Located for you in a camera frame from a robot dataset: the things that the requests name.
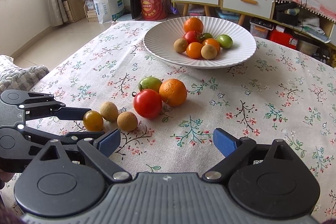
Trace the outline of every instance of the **table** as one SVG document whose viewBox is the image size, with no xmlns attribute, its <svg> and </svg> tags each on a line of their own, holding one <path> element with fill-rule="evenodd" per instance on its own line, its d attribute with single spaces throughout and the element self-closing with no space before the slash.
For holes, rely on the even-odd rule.
<svg viewBox="0 0 336 224">
<path fill-rule="evenodd" d="M 33 90 L 53 93 L 67 106 L 99 110 L 102 102 L 112 101 L 120 112 L 134 112 L 131 94 L 143 77 L 177 78 L 188 89 L 187 101 L 175 108 L 164 105 L 161 115 L 152 121 L 138 116 L 137 130 L 121 133 L 121 145 L 110 157 L 113 161 L 133 175 L 202 174 L 223 159 L 212 141 L 217 127 L 257 143 L 283 138 L 320 183 L 320 200 L 313 216 L 318 221 L 336 216 L 336 71 L 257 37 L 256 53 L 243 64 L 213 70 L 174 66 L 144 48 L 142 38 L 156 24 L 132 21 L 110 27 Z M 29 121 L 28 125 L 55 134 L 85 130 L 82 122 L 55 117 Z M 105 123 L 105 130 L 115 127 Z M 7 184 L 7 191 L 13 183 Z M 5 194 L 4 202 L 9 198 L 10 194 Z"/>
</svg>

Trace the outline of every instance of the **silver screw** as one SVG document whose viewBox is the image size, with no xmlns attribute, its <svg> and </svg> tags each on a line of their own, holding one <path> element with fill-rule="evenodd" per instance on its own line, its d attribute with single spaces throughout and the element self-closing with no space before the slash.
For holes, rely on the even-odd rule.
<svg viewBox="0 0 336 224">
<path fill-rule="evenodd" d="M 220 179 L 222 176 L 221 173 L 217 172 L 217 171 L 209 171 L 205 173 L 205 178 L 208 180 L 216 180 L 216 179 Z"/>
<path fill-rule="evenodd" d="M 113 175 L 112 175 L 112 178 L 115 179 L 115 180 L 120 180 L 120 181 L 124 181 L 124 180 L 127 180 L 129 179 L 130 177 L 130 174 L 125 172 L 125 171 L 119 171 L 119 172 L 115 172 Z"/>
</svg>

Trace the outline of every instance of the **ribbed white plate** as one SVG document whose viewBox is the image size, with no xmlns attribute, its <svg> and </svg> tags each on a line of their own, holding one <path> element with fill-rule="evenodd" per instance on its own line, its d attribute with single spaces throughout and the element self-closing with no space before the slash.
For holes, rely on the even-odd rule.
<svg viewBox="0 0 336 224">
<path fill-rule="evenodd" d="M 227 34 L 233 40 L 233 46 L 221 49 L 213 60 L 192 59 L 186 53 L 179 54 L 174 48 L 174 42 L 184 35 L 183 24 L 191 17 L 179 17 L 159 23 L 150 29 L 143 43 L 146 49 L 156 57 L 175 65 L 199 69 L 217 69 L 231 67 L 248 60 L 257 48 L 254 37 L 243 27 L 215 17 L 197 17 L 204 24 L 204 31 L 214 38 L 220 34 Z"/>
</svg>

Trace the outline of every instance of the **checkered cushion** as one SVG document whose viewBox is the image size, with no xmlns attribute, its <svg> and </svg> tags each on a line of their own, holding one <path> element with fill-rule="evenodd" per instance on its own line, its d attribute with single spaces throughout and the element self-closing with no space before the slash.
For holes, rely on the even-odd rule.
<svg viewBox="0 0 336 224">
<path fill-rule="evenodd" d="M 29 91 L 47 73 L 46 66 L 20 68 L 13 64 L 13 58 L 0 55 L 0 93 L 5 90 Z"/>
</svg>

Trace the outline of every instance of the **red bucket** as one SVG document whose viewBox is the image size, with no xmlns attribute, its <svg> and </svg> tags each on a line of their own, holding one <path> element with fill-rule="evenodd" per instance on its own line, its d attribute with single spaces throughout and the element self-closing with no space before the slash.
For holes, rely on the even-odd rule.
<svg viewBox="0 0 336 224">
<path fill-rule="evenodd" d="M 144 20 L 154 21 L 168 16 L 167 0 L 140 0 Z"/>
</svg>

